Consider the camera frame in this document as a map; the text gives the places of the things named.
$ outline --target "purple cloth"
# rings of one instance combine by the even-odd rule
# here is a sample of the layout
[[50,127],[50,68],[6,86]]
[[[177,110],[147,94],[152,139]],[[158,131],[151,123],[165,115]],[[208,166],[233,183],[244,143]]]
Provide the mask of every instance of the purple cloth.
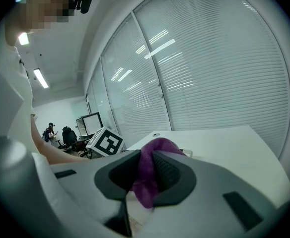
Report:
[[154,163],[152,160],[154,150],[185,155],[174,142],[163,137],[156,138],[141,148],[138,175],[131,191],[135,193],[136,198],[142,206],[147,209],[153,207],[153,199],[158,195]]

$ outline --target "person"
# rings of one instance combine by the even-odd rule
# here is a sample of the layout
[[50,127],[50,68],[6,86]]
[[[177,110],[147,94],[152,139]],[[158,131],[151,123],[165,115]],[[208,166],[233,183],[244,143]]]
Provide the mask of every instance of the person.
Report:
[[40,136],[31,86],[15,43],[21,33],[49,27],[58,17],[68,16],[74,10],[73,3],[74,0],[26,0],[17,3],[0,23],[0,136],[23,143],[31,153],[44,155],[49,164],[88,159],[64,153]]
[[56,146],[55,139],[58,132],[54,133],[54,124],[52,122],[49,123],[48,128],[44,131],[45,141],[50,143],[51,145]]

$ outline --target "desk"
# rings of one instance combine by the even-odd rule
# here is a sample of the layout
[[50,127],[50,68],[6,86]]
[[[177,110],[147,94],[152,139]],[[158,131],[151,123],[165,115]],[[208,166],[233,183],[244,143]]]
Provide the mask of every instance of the desk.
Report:
[[141,149],[157,137],[193,151],[193,159],[222,166],[280,207],[290,200],[290,181],[279,160],[249,126],[188,131],[153,131],[128,150]]
[[85,155],[89,158],[88,156],[88,153],[89,151],[86,149],[86,141],[89,141],[92,137],[94,136],[94,134],[90,135],[90,136],[83,136],[83,137],[80,137],[76,143],[75,143],[75,146],[76,148],[79,150],[79,151],[83,151],[83,153],[81,152],[80,153],[80,157],[84,157]]

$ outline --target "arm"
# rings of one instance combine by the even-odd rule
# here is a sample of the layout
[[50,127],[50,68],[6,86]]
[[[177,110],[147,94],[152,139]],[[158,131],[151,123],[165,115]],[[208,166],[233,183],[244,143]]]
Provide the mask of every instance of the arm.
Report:
[[49,138],[50,138],[50,139],[52,139],[52,138],[54,138],[54,137],[55,137],[55,135],[57,135],[57,134],[52,134],[52,133],[49,133]]
[[42,137],[40,136],[38,132],[34,117],[30,116],[30,119],[31,119],[32,139],[34,140],[34,143],[38,151],[47,158],[50,165],[89,160],[86,158],[76,157],[76,156],[72,156],[70,154],[64,153],[63,151],[60,151],[58,148],[47,144],[44,140],[42,140]]

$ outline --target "office chair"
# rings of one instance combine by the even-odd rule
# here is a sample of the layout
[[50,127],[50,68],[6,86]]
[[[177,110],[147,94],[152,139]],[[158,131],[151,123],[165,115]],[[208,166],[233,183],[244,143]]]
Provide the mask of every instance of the office chair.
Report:
[[67,152],[70,150],[70,148],[75,151],[76,147],[76,134],[73,130],[71,130],[71,128],[69,127],[64,127],[62,129],[62,137],[63,137],[63,141],[64,144],[61,146],[58,146],[59,149],[64,149],[64,152]]

